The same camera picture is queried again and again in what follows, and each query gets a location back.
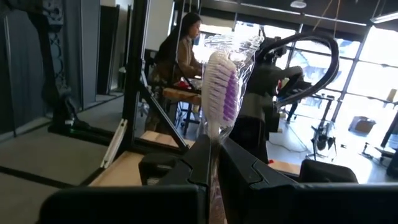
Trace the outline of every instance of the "toothbrush head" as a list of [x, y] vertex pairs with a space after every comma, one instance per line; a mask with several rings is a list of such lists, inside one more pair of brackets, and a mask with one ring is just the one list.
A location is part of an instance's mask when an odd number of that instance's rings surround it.
[[238, 71], [224, 52], [212, 53], [202, 85], [202, 108], [208, 122], [220, 128], [232, 127], [239, 113]]

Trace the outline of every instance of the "clear plastic bag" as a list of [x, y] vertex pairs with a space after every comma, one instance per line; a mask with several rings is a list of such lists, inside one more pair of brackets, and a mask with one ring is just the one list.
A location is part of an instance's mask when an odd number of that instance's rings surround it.
[[213, 52], [203, 65], [201, 90], [201, 128], [213, 141], [209, 224], [226, 223], [217, 174], [218, 154], [238, 117], [254, 68], [254, 54], [262, 41], [262, 37], [242, 39], [234, 35], [215, 35], [205, 40], [205, 46]]

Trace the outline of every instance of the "wooden table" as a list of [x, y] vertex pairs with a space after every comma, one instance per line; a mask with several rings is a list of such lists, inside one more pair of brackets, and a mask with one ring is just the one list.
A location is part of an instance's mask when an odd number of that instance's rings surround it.
[[176, 90], [173, 88], [165, 88], [163, 90], [163, 95], [170, 100], [182, 101], [198, 106], [201, 105], [201, 94], [191, 93], [183, 90]]
[[[155, 141], [169, 146], [177, 146], [173, 138], [166, 134], [155, 133], [153, 131], [146, 131], [142, 139], [148, 141]], [[192, 146], [195, 142], [185, 140], [185, 142]], [[107, 168], [100, 176], [98, 176], [90, 186], [95, 187], [131, 187], [141, 186], [141, 178], [138, 170], [138, 163], [144, 156], [133, 152], [124, 152], [112, 165]], [[296, 174], [300, 173], [300, 166], [289, 164], [287, 162], [274, 161], [269, 166], [275, 170], [286, 173]]]

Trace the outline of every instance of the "long dark hair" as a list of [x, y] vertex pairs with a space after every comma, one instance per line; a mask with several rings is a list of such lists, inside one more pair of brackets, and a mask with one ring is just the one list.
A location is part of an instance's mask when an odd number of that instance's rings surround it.
[[181, 22], [180, 38], [178, 38], [178, 32], [180, 28], [174, 27], [170, 35], [160, 45], [159, 51], [155, 56], [155, 63], [159, 63], [164, 60], [174, 60], [177, 42], [186, 37], [189, 34], [191, 26], [198, 21], [201, 21], [201, 19], [197, 13], [187, 13]]

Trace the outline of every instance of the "ceiling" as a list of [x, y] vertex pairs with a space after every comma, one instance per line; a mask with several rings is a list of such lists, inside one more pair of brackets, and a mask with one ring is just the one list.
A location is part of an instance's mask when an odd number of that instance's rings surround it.
[[[221, 0], [224, 2], [240, 2], [243, 5], [259, 6], [264, 8], [280, 9], [283, 11], [299, 12], [311, 16], [321, 16], [323, 11], [326, 9], [330, 0], [305, 0], [307, 3], [306, 8], [296, 9], [290, 6], [293, 0]], [[374, 15], [374, 10], [377, 6], [378, 0], [341, 0], [338, 20], [354, 22], [358, 24], [369, 24], [370, 18]], [[376, 11], [376, 15], [381, 13], [382, 2], [379, 5], [379, 10]], [[331, 6], [327, 10], [325, 17], [334, 19], [336, 17], [336, 10], [338, 0], [333, 0]], [[383, 14], [398, 11], [398, 1], [386, 0]], [[387, 26], [391, 29], [398, 30], [398, 21], [387, 22], [379, 26]]]

